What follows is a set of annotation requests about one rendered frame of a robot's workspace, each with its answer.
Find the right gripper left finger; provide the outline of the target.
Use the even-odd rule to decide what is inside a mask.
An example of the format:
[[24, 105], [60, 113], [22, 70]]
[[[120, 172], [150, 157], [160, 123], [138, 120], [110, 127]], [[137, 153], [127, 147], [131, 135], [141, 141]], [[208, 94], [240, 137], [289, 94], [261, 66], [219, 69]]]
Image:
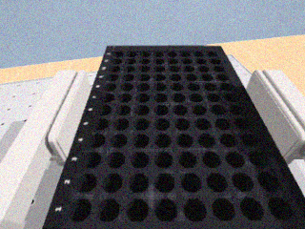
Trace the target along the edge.
[[49, 160], [64, 166], [91, 85], [84, 70], [59, 70], [0, 163], [0, 229], [21, 229]]

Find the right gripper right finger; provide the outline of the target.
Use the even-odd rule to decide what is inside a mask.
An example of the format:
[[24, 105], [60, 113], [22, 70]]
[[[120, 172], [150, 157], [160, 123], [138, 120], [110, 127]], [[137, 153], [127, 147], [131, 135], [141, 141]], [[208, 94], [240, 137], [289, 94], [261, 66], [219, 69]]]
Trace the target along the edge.
[[287, 165], [305, 161], [305, 96], [281, 70], [255, 70], [246, 91]]

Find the grey rectangular plate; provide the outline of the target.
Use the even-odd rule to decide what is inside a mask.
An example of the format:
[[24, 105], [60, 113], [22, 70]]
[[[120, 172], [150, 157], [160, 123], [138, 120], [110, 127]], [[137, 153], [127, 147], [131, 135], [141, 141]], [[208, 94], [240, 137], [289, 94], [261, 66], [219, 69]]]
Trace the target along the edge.
[[[227, 54], [245, 89], [252, 73]], [[0, 83], [0, 163], [54, 76]], [[305, 161], [288, 165], [305, 196]], [[21, 229], [42, 229], [64, 166], [49, 161]]]

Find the black well plate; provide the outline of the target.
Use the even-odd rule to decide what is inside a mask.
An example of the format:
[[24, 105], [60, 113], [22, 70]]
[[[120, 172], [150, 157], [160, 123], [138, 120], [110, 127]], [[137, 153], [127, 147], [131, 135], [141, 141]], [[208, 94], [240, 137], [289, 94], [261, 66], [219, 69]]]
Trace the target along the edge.
[[107, 46], [42, 229], [305, 229], [305, 197], [221, 46]]

